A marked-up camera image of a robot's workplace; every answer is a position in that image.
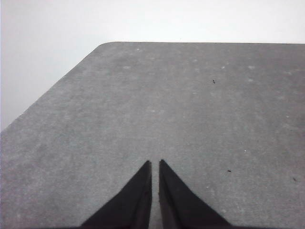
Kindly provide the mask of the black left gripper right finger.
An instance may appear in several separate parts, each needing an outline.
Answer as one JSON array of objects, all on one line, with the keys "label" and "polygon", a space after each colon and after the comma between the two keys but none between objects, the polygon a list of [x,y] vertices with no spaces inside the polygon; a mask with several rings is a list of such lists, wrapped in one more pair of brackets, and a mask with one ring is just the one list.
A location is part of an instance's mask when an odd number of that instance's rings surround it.
[{"label": "black left gripper right finger", "polygon": [[232,226],[197,197],[163,159],[159,162],[159,203],[164,229]]}]

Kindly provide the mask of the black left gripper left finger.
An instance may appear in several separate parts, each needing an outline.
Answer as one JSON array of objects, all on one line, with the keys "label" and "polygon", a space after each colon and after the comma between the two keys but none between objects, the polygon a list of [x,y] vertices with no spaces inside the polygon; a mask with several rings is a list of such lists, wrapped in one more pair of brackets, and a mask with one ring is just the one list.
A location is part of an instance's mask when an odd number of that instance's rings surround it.
[{"label": "black left gripper left finger", "polygon": [[82,229],[147,229],[152,206],[152,164],[146,161],[120,192],[81,224]]}]

